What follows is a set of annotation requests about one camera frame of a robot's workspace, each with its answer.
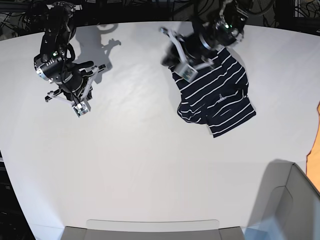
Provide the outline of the orange cloth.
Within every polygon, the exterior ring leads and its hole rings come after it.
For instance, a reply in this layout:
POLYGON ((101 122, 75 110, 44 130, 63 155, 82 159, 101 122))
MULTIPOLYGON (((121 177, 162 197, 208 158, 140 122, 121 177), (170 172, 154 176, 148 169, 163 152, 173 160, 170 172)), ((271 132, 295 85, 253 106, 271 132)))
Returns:
POLYGON ((318 124, 317 133, 311 151, 306 158, 306 176, 314 187, 320 191, 320 125, 318 124))

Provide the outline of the navy white striped T-shirt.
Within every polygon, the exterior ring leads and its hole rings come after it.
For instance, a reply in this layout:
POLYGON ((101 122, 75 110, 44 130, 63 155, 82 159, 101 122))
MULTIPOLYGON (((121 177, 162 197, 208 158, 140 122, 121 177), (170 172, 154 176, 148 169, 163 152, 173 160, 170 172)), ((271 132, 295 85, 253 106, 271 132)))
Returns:
POLYGON ((245 68, 226 48, 210 55, 214 67, 201 69, 192 82, 172 73, 181 102, 177 114, 187 123, 206 125, 219 137, 256 115, 248 97, 245 68))

